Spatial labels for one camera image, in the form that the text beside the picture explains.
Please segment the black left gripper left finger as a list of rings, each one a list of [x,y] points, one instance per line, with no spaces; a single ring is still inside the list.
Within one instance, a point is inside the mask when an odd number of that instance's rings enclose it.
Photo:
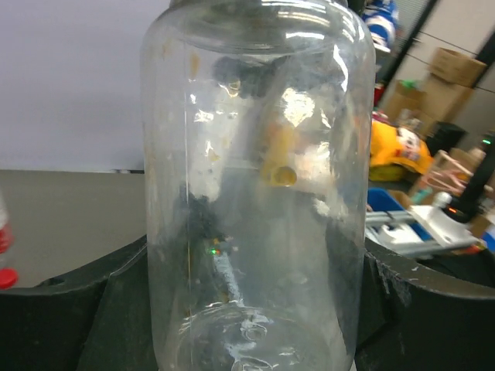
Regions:
[[[146,238],[1,293],[3,370],[155,370]]]

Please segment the clear bottle with red label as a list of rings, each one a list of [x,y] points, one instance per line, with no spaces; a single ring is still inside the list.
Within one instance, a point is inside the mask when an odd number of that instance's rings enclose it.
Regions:
[[[1,225],[1,269],[9,265],[10,249],[14,244],[14,236],[10,224],[9,211],[3,195],[0,197],[0,225]]]

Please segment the short clear capped bottle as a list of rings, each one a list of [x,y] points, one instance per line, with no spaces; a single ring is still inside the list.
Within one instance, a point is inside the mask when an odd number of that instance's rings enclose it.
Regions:
[[[345,1],[173,1],[141,52],[161,370],[348,370],[375,51]]]

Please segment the red bottle cap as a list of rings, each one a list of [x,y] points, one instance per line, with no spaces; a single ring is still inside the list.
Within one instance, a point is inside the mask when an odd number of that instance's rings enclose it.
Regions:
[[[0,289],[6,290],[13,287],[19,279],[16,270],[11,268],[2,268],[0,270]]]

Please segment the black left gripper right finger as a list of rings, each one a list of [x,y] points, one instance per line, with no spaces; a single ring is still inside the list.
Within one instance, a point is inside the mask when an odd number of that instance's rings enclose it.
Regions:
[[[492,370],[494,255],[414,260],[366,243],[358,370]]]

